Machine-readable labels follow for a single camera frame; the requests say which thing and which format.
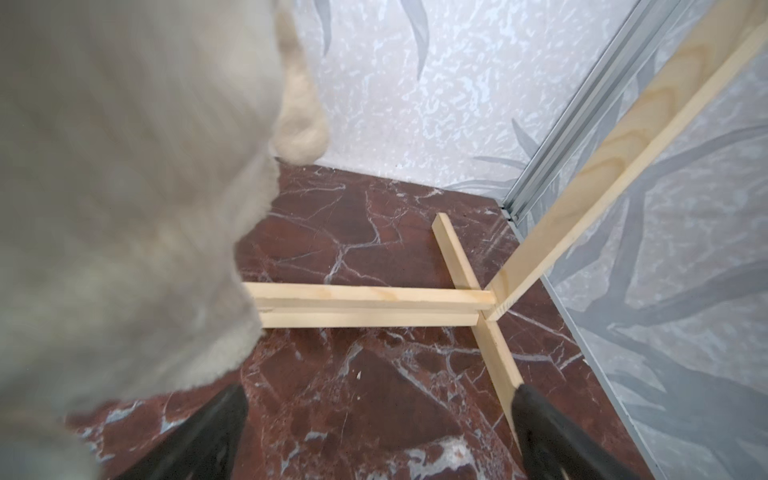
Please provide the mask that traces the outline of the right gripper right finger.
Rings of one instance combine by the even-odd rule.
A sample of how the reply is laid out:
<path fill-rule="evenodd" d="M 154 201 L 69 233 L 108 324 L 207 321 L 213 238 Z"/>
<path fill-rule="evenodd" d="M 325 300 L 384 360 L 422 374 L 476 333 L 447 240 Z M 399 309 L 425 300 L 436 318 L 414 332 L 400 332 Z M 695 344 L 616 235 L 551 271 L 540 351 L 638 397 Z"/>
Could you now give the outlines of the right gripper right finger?
<path fill-rule="evenodd" d="M 530 479 L 636 479 L 530 385 L 520 385 L 511 414 L 523 466 Z"/>

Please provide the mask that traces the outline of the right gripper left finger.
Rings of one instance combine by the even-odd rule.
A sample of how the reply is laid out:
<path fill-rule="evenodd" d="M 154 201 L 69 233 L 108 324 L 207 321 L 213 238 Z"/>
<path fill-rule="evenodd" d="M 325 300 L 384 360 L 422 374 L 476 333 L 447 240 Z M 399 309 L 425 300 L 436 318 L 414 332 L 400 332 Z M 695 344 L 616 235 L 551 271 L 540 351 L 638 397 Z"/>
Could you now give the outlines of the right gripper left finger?
<path fill-rule="evenodd" d="M 248 411 L 243 387 L 227 386 L 117 478 L 231 478 Z"/>

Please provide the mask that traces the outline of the white glove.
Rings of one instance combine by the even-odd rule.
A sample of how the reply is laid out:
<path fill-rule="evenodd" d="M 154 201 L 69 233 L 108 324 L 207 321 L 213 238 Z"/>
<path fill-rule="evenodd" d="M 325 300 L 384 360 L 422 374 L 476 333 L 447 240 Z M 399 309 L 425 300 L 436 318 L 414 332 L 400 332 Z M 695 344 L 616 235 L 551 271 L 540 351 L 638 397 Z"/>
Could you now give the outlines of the white glove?
<path fill-rule="evenodd" d="M 2 3 L 3 478 L 96 479 L 65 416 L 240 367 L 235 246 L 327 145 L 289 1 Z"/>

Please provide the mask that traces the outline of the wooden clothes rack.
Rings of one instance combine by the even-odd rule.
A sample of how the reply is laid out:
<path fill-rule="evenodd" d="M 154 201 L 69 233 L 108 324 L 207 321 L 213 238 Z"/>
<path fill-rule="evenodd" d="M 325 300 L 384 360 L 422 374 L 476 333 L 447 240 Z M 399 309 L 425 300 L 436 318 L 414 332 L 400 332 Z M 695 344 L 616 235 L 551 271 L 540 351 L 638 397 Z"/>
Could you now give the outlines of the wooden clothes rack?
<path fill-rule="evenodd" d="M 250 283 L 266 328 L 469 326 L 505 410 L 524 382 L 499 319 L 754 58 L 763 1 L 717 1 L 508 258 L 481 286 L 444 214 L 432 225 L 454 286 L 422 289 Z"/>

